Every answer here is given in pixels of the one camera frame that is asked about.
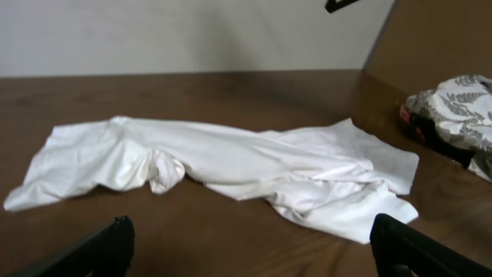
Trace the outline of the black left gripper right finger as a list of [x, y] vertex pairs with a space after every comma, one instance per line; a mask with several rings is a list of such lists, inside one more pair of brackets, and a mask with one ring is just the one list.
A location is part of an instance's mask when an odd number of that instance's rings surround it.
[[370, 240], [379, 277], [491, 277], [491, 269], [387, 214], [375, 217]]

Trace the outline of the fern print fabric container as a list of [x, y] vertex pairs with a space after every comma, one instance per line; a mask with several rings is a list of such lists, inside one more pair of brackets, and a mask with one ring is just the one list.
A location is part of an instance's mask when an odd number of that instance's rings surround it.
[[407, 98], [401, 118], [436, 151], [491, 180], [491, 80], [462, 75]]

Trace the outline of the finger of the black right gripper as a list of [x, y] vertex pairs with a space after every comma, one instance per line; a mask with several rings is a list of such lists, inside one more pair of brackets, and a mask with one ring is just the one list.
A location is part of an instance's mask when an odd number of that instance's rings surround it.
[[327, 0], [324, 7], [328, 13], [333, 13], [358, 1], [359, 0]]

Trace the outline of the white printed t-shirt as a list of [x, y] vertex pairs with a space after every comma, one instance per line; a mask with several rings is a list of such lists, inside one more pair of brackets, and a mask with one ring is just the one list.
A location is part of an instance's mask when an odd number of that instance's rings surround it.
[[161, 195], [185, 176], [229, 198], [266, 199], [287, 220], [366, 244], [375, 217], [408, 223], [419, 158], [345, 119], [327, 127], [253, 132], [201, 122], [114, 117], [59, 125], [4, 202], [10, 212], [102, 185], [149, 184]]

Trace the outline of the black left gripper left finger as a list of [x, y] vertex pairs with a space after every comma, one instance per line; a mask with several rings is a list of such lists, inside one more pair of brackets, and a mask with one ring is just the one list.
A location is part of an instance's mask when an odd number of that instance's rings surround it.
[[14, 277], [125, 277], [135, 251], [135, 229], [126, 215], [54, 255], [13, 272]]

